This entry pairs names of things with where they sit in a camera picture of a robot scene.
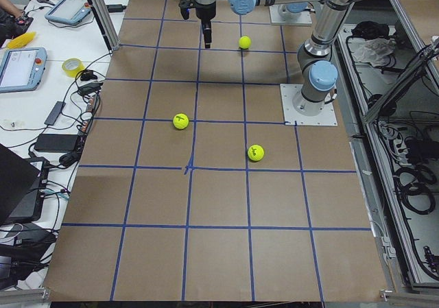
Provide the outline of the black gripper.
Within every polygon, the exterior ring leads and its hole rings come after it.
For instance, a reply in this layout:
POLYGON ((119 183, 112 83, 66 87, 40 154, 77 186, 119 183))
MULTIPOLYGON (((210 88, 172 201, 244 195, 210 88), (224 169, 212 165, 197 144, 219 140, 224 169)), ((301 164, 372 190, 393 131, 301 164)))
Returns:
POLYGON ((210 49, 212 43, 212 27, 210 21, 215 18, 215 4, 196 4, 195 14, 202 21, 204 48, 210 49))

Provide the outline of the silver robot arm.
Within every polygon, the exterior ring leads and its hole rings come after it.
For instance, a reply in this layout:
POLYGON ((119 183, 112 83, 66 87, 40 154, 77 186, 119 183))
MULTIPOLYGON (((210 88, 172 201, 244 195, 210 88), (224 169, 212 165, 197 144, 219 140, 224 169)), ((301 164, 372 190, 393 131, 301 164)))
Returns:
POLYGON ((338 73, 329 62, 332 45, 354 3, 361 0, 228 0, 233 12, 245 15, 259 5, 273 6, 299 2, 319 2, 322 9, 308 38, 298 51, 298 62, 304 84, 292 99, 294 108, 303 115, 318 115, 325 97, 337 81, 338 73))
POLYGON ((216 0, 194 0, 194 6, 196 16, 202 23, 204 46, 206 49, 210 49, 212 43, 211 20, 216 15, 216 0))

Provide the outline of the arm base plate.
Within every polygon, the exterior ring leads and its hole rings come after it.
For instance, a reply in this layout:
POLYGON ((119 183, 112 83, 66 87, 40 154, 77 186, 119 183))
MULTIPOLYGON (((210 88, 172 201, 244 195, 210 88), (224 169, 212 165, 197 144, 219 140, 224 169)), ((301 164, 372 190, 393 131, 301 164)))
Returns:
POLYGON ((309 102, 302 96, 302 84, 281 84, 284 123, 287 126, 337 126, 331 94, 323 102, 309 102))
POLYGON ((274 25, 311 26, 311 12, 307 2, 272 5, 269 8, 274 25))

